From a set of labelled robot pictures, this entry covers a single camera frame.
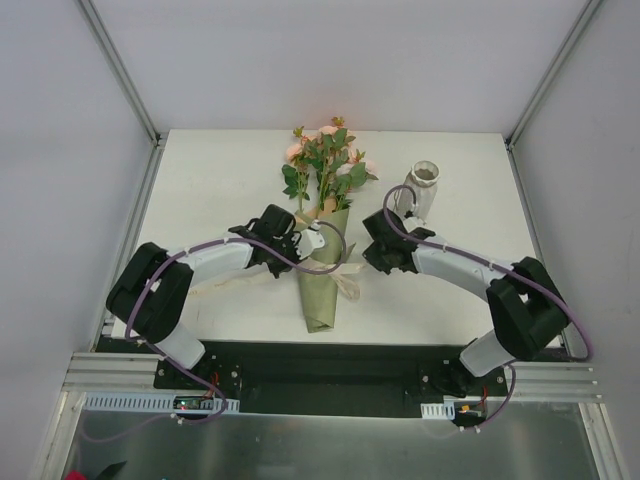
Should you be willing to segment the cream ribbon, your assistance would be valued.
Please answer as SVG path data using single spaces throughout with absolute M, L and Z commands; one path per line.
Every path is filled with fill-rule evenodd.
M 317 296 L 323 299 L 326 295 L 332 296 L 334 292 L 341 292 L 348 300 L 357 301 L 361 295 L 358 283 L 352 279 L 365 265 L 363 263 L 344 263 L 337 270 L 326 275 L 326 270 L 333 267 L 333 264 L 325 265 L 322 262 L 308 258 L 302 262 L 305 268 L 318 270 L 320 272 L 319 292 L 316 293 L 313 286 L 304 285 L 302 277 L 308 273 L 298 270 L 298 287 L 301 302 L 311 300 Z M 276 278 L 266 267 L 250 267 L 251 273 L 246 273 L 245 269 L 231 268 L 228 265 L 214 266 L 212 262 L 200 262 L 193 267 L 194 275 L 191 281 L 188 297 L 199 297 L 210 295 L 214 291 L 228 288 L 235 288 L 243 285 L 257 285 L 275 281 Z

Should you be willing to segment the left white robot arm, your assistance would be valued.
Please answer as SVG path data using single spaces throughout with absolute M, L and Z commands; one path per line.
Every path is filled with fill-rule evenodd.
M 106 309 L 124 323 L 132 338 L 144 340 L 178 363 L 176 375 L 188 388 L 204 387 L 211 365 L 205 347 L 180 323 L 191 287 L 265 264 L 274 276 L 300 262 L 295 217 L 270 204 L 262 215 L 230 228 L 219 239 L 170 253 L 142 244 L 111 288 Z

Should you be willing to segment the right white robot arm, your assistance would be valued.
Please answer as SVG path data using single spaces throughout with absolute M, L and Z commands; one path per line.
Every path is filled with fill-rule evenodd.
M 531 361 L 570 323 L 567 307 L 540 261 L 496 263 L 445 242 L 415 217 L 380 210 L 363 225 L 372 243 L 363 257 L 387 275 L 394 269 L 444 280 L 485 301 L 492 329 L 432 376 L 438 388 L 473 394 L 486 375 Z

